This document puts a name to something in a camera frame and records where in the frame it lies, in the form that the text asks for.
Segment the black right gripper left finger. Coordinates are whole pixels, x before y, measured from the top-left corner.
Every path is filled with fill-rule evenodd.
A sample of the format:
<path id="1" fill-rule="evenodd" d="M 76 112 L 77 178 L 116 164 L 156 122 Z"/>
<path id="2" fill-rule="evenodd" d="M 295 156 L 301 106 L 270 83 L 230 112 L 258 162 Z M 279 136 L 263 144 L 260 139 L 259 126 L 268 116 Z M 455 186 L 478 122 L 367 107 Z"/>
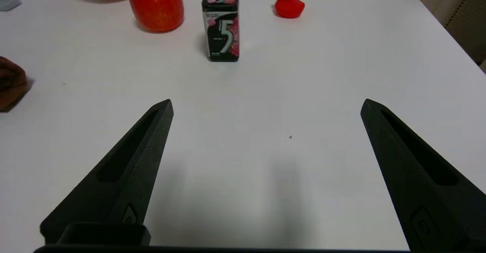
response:
<path id="1" fill-rule="evenodd" d="M 170 99 L 153 105 L 44 219 L 46 244 L 74 223 L 144 221 L 169 134 Z"/>

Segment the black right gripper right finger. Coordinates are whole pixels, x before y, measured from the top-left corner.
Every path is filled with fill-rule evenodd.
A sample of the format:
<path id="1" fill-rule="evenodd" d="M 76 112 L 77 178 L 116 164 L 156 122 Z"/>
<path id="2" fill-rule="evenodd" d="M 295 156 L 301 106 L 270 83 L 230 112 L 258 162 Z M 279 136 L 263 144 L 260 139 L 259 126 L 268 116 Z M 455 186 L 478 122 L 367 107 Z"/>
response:
<path id="1" fill-rule="evenodd" d="M 412 252 L 484 252 L 486 196 L 390 109 L 361 118 Z"/>

